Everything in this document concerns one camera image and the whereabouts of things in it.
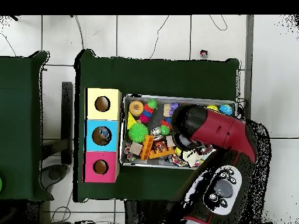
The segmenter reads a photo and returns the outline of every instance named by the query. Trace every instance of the circular hole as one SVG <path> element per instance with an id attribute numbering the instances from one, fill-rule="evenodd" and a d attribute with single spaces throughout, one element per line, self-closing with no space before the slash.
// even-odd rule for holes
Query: circular hole
<path id="1" fill-rule="evenodd" d="M 95 144 L 105 146 L 111 141 L 112 133 L 107 127 L 96 127 L 92 132 L 92 140 Z"/>
<path id="2" fill-rule="evenodd" d="M 97 111 L 108 111 L 110 108 L 110 100 L 106 96 L 98 97 L 95 101 Z"/>
<path id="3" fill-rule="evenodd" d="M 97 174 L 105 174 L 108 171 L 108 164 L 104 160 L 97 160 L 93 164 L 93 171 Z"/>

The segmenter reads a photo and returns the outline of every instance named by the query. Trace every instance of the orange toy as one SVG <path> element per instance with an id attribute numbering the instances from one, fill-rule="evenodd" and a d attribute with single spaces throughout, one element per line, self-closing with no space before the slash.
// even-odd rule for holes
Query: orange toy
<path id="1" fill-rule="evenodd" d="M 151 150 L 151 154 L 150 154 L 149 158 L 153 159 L 153 158 L 158 158 L 161 156 L 172 155 L 174 153 L 175 153 L 174 149 L 169 149 L 168 151 L 164 151 L 164 152 L 160 152 L 160 150 L 158 150 L 157 153 L 155 153 L 154 150 Z"/>
<path id="2" fill-rule="evenodd" d="M 141 160 L 147 160 L 150 156 L 152 143 L 154 141 L 154 136 L 146 135 L 145 140 L 143 141 L 143 147 L 140 152 Z"/>

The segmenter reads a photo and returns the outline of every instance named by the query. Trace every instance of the green toy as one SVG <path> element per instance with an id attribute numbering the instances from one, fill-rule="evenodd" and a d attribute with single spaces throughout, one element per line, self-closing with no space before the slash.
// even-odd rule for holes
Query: green toy
<path id="1" fill-rule="evenodd" d="M 165 126 L 165 125 L 161 126 L 161 134 L 162 135 L 166 136 L 166 135 L 169 134 L 169 132 L 170 132 L 170 130 L 169 130 L 169 128 L 167 126 Z"/>
<path id="2" fill-rule="evenodd" d="M 143 142 L 146 135 L 148 135 L 148 128 L 142 123 L 133 124 L 128 131 L 128 136 L 136 143 Z"/>
<path id="3" fill-rule="evenodd" d="M 150 108 L 152 108 L 152 109 L 155 109 L 156 107 L 157 107 L 157 101 L 156 100 L 153 100 L 153 99 L 151 99 L 151 100 L 149 100 L 148 102 L 147 102 L 147 104 L 148 104 L 148 106 L 150 107 Z"/>

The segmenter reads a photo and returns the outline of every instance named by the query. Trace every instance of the shape sorter box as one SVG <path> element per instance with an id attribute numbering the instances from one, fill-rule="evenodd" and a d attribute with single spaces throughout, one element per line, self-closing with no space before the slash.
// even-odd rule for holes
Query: shape sorter box
<path id="1" fill-rule="evenodd" d="M 115 152 L 119 145 L 119 121 L 87 120 L 86 151 Z M 110 135 L 106 145 L 98 145 L 93 141 L 93 133 L 97 127 L 105 127 Z"/>
<path id="2" fill-rule="evenodd" d="M 119 120 L 121 108 L 121 93 L 118 89 L 100 89 L 88 87 L 85 89 L 87 95 L 87 119 L 88 120 Z M 107 103 L 107 108 L 98 108 L 101 100 Z"/>
<path id="3" fill-rule="evenodd" d="M 95 170 L 97 161 L 106 163 L 105 174 L 99 174 Z M 92 152 L 85 153 L 85 179 L 86 183 L 115 183 L 119 174 L 118 151 L 116 152 Z"/>

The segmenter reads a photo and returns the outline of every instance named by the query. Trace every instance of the green tablecloth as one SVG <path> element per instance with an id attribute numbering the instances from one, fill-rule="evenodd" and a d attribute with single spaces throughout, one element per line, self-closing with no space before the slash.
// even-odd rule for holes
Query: green tablecloth
<path id="1" fill-rule="evenodd" d="M 97 58 L 93 51 L 82 50 L 75 61 L 75 145 L 84 136 L 85 88 L 236 101 L 238 67 L 237 59 L 219 62 Z M 83 138 L 79 138 L 79 150 L 75 148 L 74 152 L 74 194 L 79 201 L 85 198 L 169 200 L 192 173 L 191 170 L 123 166 L 116 183 L 83 183 L 83 144 Z"/>
<path id="2" fill-rule="evenodd" d="M 39 182 L 39 80 L 47 56 L 0 57 L 0 199 L 52 199 Z"/>

